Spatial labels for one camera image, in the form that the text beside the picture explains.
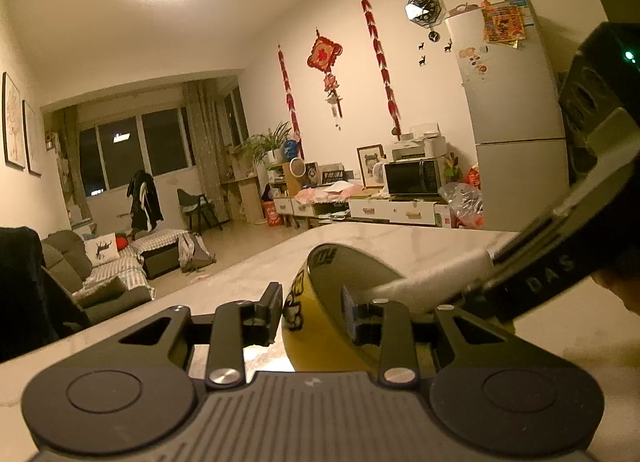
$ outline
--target red hanging decoration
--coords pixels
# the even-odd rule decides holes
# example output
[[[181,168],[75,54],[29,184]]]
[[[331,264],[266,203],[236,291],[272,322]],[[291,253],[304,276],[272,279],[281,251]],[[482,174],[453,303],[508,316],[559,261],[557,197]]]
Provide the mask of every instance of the red hanging decoration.
[[[284,90],[286,92],[287,108],[291,115],[291,126],[293,127],[293,139],[298,142],[298,150],[300,150],[300,157],[305,158],[305,152],[302,151],[302,137],[300,137],[300,127],[298,126],[298,117],[296,116],[296,105],[293,103],[293,94],[291,93],[291,85],[289,84],[289,75],[287,74],[287,68],[284,65],[284,54],[280,46],[278,46],[278,59],[280,61],[280,70],[282,71],[282,79],[284,80]]]
[[[371,11],[371,4],[368,0],[362,0],[362,11],[364,12],[365,20],[367,21],[367,28],[369,29],[369,36],[373,39],[373,50],[376,52],[376,58],[378,60],[378,66],[380,67],[380,74],[382,75],[382,82],[385,84],[386,100],[389,109],[389,115],[394,121],[394,134],[400,140],[400,113],[398,112],[398,105],[396,104],[396,98],[394,91],[391,88],[391,79],[389,77],[389,71],[386,68],[385,51],[382,50],[382,44],[378,38],[378,29],[376,27],[376,21]]]
[[[338,81],[331,73],[331,68],[335,65],[335,60],[342,54],[342,46],[332,42],[324,36],[320,36],[320,32],[316,29],[316,41],[311,49],[311,55],[306,59],[309,67],[317,68],[326,73],[324,77],[324,91],[327,93],[327,103],[331,105],[334,113],[335,126],[340,130],[338,123],[338,114],[342,119],[342,107],[340,106],[341,97],[338,96]]]

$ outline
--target refrigerator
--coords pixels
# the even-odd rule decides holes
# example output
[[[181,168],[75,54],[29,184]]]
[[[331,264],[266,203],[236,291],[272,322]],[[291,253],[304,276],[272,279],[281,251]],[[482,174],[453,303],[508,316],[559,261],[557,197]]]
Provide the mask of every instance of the refrigerator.
[[[558,91],[529,0],[517,6],[526,38],[484,41],[482,9],[446,19],[474,131],[484,228],[521,231],[569,187]]]

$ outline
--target white table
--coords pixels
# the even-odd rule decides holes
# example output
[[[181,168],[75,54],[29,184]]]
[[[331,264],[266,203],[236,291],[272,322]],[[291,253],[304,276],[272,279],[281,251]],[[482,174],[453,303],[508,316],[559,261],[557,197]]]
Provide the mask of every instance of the white table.
[[[0,365],[0,460],[25,461],[35,453],[20,395],[49,365],[172,305],[208,314],[226,301],[259,298],[268,282],[288,288],[308,252],[338,242],[372,253],[410,275],[427,262],[479,246],[495,248],[508,233],[427,227],[337,223],[319,227],[194,285],[91,327],[65,340]],[[605,415],[591,452],[606,462],[640,460],[640,317],[590,280],[516,322],[519,336],[588,369],[606,395]],[[268,359],[283,360],[280,338]]]

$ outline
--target blue object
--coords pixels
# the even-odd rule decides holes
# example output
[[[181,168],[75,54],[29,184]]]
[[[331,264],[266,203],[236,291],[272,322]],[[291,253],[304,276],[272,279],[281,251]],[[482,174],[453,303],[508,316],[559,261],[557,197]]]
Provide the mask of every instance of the blue object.
[[[288,161],[295,159],[298,156],[298,142],[293,139],[287,139],[284,141],[284,156]]]

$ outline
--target backpack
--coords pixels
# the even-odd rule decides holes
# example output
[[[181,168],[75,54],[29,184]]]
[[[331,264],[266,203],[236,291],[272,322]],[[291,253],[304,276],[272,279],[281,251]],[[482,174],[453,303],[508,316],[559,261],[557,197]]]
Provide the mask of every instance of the backpack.
[[[194,233],[184,233],[178,238],[178,259],[184,273],[216,262],[216,256],[209,253],[202,237]]]

